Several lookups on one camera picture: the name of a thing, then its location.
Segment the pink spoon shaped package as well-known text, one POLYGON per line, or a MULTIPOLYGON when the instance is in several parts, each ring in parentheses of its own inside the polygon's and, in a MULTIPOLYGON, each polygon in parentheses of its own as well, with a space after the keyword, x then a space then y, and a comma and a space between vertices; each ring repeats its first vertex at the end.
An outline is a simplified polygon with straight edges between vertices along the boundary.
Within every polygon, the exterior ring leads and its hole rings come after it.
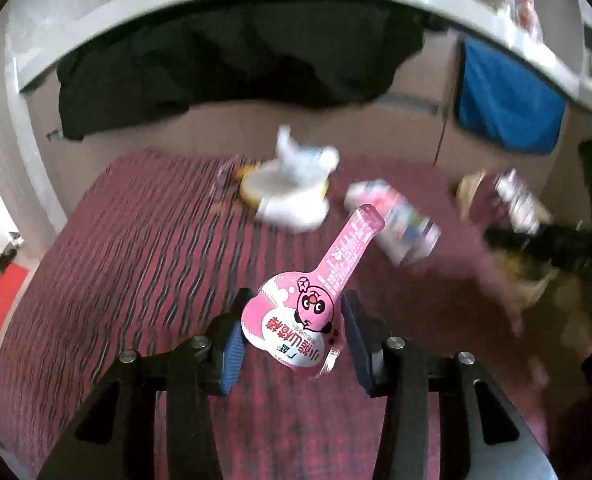
POLYGON ((305 377, 330 372, 346 344, 341 293, 384 226, 376 208, 363 204, 314 270, 283 272, 266 281, 241 315, 248 342, 305 377))

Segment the blue towel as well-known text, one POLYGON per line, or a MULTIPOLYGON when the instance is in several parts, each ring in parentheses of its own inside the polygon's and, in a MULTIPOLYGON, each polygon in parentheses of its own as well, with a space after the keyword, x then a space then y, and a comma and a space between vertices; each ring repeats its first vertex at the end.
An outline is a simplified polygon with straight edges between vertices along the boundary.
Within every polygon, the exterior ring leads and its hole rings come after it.
POLYGON ((484 42, 460 40, 454 117, 459 127, 512 153, 553 152, 564 98, 522 64, 484 42))

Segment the white tissue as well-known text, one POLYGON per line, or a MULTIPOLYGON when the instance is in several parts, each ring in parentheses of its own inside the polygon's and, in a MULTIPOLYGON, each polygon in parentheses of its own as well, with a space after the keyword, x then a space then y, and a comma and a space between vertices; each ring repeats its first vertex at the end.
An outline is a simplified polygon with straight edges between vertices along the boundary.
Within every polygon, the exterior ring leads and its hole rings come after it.
MULTIPOLYGON (((279 126, 276 136, 275 157, 281 171, 290 181, 298 184, 329 180, 339 165, 339 151, 333 146, 299 144, 292 136, 290 126, 279 126)), ((295 200, 268 200, 255 209, 255 219, 270 226, 302 233, 318 229, 329 211, 329 201, 302 197, 295 200)))

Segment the plaid red tablecloth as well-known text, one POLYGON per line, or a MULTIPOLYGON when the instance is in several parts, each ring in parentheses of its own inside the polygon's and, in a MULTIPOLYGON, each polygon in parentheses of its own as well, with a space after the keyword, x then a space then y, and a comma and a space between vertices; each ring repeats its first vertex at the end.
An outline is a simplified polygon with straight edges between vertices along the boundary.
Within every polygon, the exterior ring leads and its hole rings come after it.
MULTIPOLYGON (((383 179, 442 231, 429 257, 394 266, 376 244, 355 270, 365 310, 431 353, 470 350, 548 450, 546 414, 520 347, 518 307, 477 228, 431 162, 341 161, 320 229, 253 222, 236 195, 241 159, 155 151, 117 158, 43 257, 0 350, 0 440, 36 476, 98 377, 123 350, 144 356, 205 329, 241 287, 310 271, 346 223, 351 183, 383 179)), ((349 352, 319 379, 248 349, 238 384, 212 399, 225 479, 369 479, 384 399, 369 399, 349 352)))

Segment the trash bin with yellow bag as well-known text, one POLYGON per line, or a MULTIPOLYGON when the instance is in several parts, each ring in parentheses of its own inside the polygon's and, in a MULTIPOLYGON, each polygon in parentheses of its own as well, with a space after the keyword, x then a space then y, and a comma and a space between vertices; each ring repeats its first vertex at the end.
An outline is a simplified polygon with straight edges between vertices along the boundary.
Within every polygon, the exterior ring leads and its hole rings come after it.
MULTIPOLYGON (((494 182, 502 172, 482 170, 476 174, 467 174, 456 185, 456 203, 461 217, 479 226, 482 235, 488 228, 512 230, 505 206, 494 189, 494 182)), ((549 226, 569 226, 556 222, 553 214, 551 216, 552 222, 549 226)), ((592 231, 592 227, 588 230, 570 227, 578 231, 592 231)), ((584 358, 591 356, 592 272, 566 272, 554 268, 551 263, 532 260, 522 252, 509 252, 489 246, 501 269, 509 274, 515 295, 520 298, 524 307, 535 306, 549 288, 553 289, 555 304, 568 311, 562 328, 562 344, 577 351, 584 358)))

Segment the pink tissue pack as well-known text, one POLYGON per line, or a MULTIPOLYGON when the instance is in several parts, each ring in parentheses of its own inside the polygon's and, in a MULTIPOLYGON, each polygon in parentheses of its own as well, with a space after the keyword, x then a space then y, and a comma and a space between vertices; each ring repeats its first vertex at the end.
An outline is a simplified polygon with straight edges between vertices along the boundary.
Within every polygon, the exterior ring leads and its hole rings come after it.
POLYGON ((376 240, 391 262, 424 259, 435 248, 441 229, 384 180, 352 183, 343 202, 348 210, 370 204, 383 218, 376 240))

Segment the black cloth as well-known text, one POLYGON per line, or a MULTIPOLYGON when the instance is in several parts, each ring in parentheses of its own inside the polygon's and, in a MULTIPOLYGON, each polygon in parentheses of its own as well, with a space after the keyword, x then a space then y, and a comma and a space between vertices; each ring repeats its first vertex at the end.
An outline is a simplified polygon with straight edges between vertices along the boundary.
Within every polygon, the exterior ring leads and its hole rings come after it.
POLYGON ((324 110, 373 101, 424 46, 424 15, 381 0, 207 0, 105 32, 57 65, 80 141, 210 103, 324 110))

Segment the silver foil wrapper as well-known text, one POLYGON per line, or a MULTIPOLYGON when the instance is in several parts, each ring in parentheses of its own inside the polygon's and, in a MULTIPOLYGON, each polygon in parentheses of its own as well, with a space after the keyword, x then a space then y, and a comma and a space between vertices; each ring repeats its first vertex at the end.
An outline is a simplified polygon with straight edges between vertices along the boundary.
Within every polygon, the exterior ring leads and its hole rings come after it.
POLYGON ((505 206, 512 230, 536 235, 552 222, 550 212, 530 191, 515 169, 502 172, 494 182, 494 189, 505 206))

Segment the red drink bottle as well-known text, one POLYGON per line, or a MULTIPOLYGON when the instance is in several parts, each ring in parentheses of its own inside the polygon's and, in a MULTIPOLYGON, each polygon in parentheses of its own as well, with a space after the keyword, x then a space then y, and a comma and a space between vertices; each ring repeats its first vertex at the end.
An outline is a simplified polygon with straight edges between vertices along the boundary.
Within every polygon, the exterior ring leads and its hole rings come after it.
POLYGON ((517 23, 535 41, 542 41, 542 28, 534 0, 520 0, 516 8, 517 23))

